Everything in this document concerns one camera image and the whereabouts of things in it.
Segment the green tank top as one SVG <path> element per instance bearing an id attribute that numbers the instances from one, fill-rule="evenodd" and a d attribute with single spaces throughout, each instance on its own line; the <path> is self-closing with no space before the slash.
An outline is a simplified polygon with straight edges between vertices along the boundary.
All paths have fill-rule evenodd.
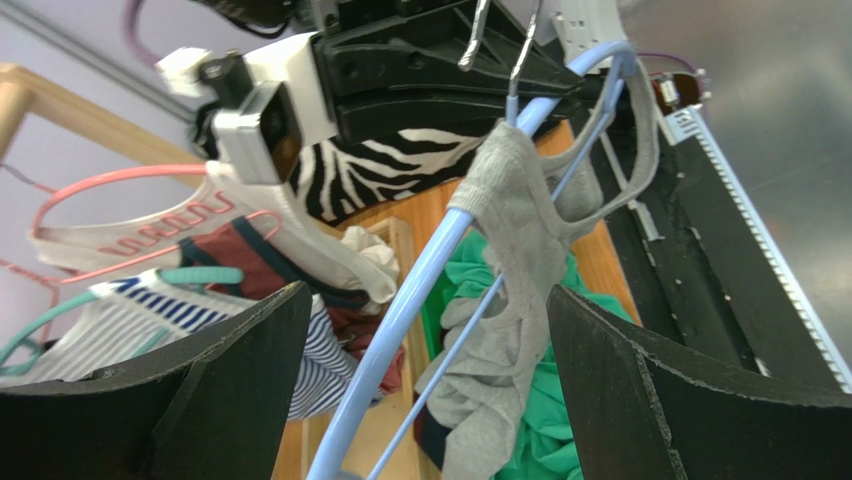
<path id="1" fill-rule="evenodd" d="M 565 406 L 544 308 L 507 311 L 498 296 L 467 338 L 461 336 L 494 282 L 486 240 L 469 233 L 444 272 L 456 284 L 441 324 L 444 349 L 418 380 L 422 391 L 448 351 L 462 346 L 426 405 L 452 432 L 446 479 L 580 479 L 582 469 Z"/>

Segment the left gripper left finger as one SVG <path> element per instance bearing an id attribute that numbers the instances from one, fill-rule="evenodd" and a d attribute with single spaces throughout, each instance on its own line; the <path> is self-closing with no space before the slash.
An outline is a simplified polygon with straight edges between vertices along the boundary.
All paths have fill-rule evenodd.
<path id="1" fill-rule="evenodd" d="M 75 382 L 1 392 L 5 479 L 268 479 L 311 317 L 303 283 Z"/>

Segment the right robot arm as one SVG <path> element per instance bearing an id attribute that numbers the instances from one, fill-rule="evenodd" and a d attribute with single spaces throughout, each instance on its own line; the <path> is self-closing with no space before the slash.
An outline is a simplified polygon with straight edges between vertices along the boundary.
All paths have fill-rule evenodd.
<path id="1" fill-rule="evenodd" d="M 573 61 L 622 41 L 613 1 L 216 1 L 266 37 L 255 51 L 190 60 L 197 85 L 228 109 L 280 82 L 288 106 L 273 128 L 304 145 L 377 139 L 503 116 L 510 88 L 526 104 L 557 100 L 555 117 L 589 104 L 600 80 Z"/>

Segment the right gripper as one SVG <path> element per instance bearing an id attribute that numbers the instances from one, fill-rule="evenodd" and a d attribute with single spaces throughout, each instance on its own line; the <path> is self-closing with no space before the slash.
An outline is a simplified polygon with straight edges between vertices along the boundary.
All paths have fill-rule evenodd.
<path id="1" fill-rule="evenodd" d="M 473 32 L 473 1 L 199 3 L 258 37 L 280 37 L 290 27 L 324 31 L 312 42 L 315 58 L 332 94 L 352 96 L 337 101 L 334 116 L 339 136 L 355 143 L 504 117 L 504 94 L 527 43 L 525 27 L 496 1 L 473 64 L 465 68 L 458 62 Z"/>

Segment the light blue plastic hanger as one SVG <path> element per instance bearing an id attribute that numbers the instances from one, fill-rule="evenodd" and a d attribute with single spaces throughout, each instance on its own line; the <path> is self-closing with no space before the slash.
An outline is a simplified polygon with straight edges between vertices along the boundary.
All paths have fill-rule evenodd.
<path id="1" fill-rule="evenodd" d="M 602 112 L 610 119 L 618 101 L 624 81 L 637 73 L 637 55 L 627 40 L 603 42 L 582 53 L 567 64 L 579 75 L 587 75 L 592 68 L 605 60 L 612 64 L 604 83 L 600 99 Z M 389 367 L 397 348 L 420 312 L 426 297 L 449 260 L 462 236 L 474 221 L 474 215 L 461 208 L 450 208 L 423 252 L 418 257 L 406 280 L 391 302 L 375 338 L 357 368 L 340 406 L 334 413 L 307 477 L 309 479 L 340 479 L 341 467 L 355 434 L 368 410 L 373 392 Z"/>

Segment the grey tank top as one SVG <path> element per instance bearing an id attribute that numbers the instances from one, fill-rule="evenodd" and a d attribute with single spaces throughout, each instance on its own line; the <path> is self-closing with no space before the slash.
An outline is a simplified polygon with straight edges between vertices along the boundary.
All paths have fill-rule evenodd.
<path id="1" fill-rule="evenodd" d="M 573 242 L 651 183 L 659 164 L 656 98 L 646 69 L 627 82 L 637 157 L 629 181 L 605 199 L 579 146 L 541 156 L 521 130 L 498 124 L 480 146 L 451 205 L 470 211 L 486 239 L 487 266 L 504 277 L 479 320 L 471 300 L 442 315 L 447 346 L 459 353 L 445 372 L 431 364 L 418 380 L 436 388 L 430 414 L 449 428 L 441 468 L 447 479 L 488 479 L 510 459 L 534 370 L 549 341 L 546 300 L 564 276 Z"/>

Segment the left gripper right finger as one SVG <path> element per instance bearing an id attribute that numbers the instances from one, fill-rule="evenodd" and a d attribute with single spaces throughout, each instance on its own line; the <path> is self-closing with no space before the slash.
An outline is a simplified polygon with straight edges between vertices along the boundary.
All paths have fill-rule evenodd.
<path id="1" fill-rule="evenodd" d="M 554 287 L 548 320 L 588 479 L 847 479 L 851 398 L 680 345 Z"/>

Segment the navy maroon tank top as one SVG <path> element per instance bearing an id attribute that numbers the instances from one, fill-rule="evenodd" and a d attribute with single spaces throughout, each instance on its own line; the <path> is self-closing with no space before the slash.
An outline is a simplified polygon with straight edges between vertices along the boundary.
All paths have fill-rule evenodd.
<path id="1" fill-rule="evenodd" d="M 451 428 L 441 425 L 424 405 L 413 422 L 413 436 L 429 460 L 439 469 L 443 469 L 446 439 Z"/>

